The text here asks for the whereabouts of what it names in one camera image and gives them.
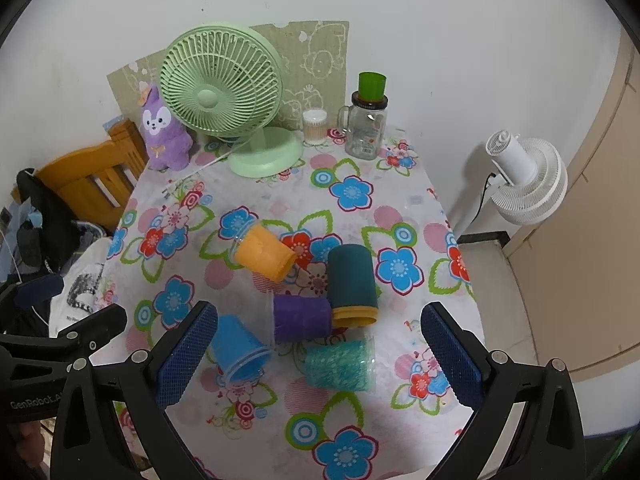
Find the blue cup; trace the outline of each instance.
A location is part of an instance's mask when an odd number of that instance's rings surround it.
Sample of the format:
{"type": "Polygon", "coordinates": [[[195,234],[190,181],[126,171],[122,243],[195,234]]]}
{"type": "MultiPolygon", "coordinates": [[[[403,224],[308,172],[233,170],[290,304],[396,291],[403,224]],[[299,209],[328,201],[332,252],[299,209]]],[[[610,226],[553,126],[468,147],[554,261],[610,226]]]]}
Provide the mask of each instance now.
{"type": "Polygon", "coordinates": [[[211,341],[213,353],[227,381],[251,381],[262,374],[271,351],[233,314],[218,317],[211,341]]]}

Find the chair backrest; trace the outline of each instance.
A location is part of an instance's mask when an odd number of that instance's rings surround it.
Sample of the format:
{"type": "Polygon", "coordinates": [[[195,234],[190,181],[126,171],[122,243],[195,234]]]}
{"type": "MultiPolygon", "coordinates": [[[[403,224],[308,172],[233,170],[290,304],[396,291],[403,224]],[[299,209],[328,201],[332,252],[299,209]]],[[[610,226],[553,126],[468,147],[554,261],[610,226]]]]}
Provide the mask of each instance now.
{"type": "MultiPolygon", "coordinates": [[[[113,231],[124,213],[135,179],[145,169],[148,156],[136,125],[130,120],[114,124],[110,140],[57,158],[36,172],[36,176],[64,200],[79,220],[100,224],[113,231]],[[113,197],[115,204],[101,189],[113,197]]],[[[14,189],[12,196],[20,202],[14,189]]]]}

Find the table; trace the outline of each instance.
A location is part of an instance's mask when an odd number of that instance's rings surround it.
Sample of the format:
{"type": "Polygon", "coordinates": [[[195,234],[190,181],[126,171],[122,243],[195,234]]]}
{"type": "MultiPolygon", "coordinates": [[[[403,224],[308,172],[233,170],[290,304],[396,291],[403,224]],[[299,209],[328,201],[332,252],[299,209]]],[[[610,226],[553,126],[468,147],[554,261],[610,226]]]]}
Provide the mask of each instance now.
{"type": "MultiPolygon", "coordinates": [[[[457,402],[423,339],[420,313],[439,300],[481,340],[482,326],[460,250],[407,134],[392,130],[379,157],[366,162],[347,156],[344,136],[329,130],[322,145],[305,146],[302,158],[278,175],[251,180],[219,162],[163,195],[167,183],[228,149],[212,140],[185,170],[147,169],[140,177],[114,234],[98,298],[100,306],[126,308],[129,322],[94,364],[151,348],[198,300],[220,314],[238,314],[259,333],[268,290],[323,295],[328,251],[362,244],[376,269],[376,324],[280,345],[254,382],[227,383],[209,349],[167,413],[212,478],[379,480],[438,463],[471,410],[457,402]],[[235,232],[251,216],[298,255],[282,283],[229,259],[235,232]],[[383,250],[401,265],[385,265],[383,250]],[[375,339],[375,392],[306,384],[307,348],[363,331],[375,339]]],[[[124,405],[118,415],[130,445],[143,454],[124,405]]]]}

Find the purple plush toy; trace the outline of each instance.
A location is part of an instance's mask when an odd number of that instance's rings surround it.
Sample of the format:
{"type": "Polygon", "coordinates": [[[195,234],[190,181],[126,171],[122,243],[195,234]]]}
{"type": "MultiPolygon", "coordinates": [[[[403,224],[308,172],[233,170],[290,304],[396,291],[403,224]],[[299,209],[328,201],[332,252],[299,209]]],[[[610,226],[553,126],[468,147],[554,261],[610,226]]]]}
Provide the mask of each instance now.
{"type": "Polygon", "coordinates": [[[149,167],[152,170],[164,170],[169,167],[174,171],[186,168],[193,139],[184,125],[171,115],[155,83],[151,84],[142,109],[149,167]]]}

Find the fan center cap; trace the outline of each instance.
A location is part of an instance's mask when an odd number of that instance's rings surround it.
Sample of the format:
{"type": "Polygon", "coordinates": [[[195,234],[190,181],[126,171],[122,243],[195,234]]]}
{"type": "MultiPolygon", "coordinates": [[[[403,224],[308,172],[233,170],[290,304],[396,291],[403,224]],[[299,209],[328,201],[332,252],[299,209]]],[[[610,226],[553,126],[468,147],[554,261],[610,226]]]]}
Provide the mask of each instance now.
{"type": "Polygon", "coordinates": [[[215,108],[218,104],[218,94],[212,87],[204,87],[195,91],[196,101],[203,108],[215,108]]]}

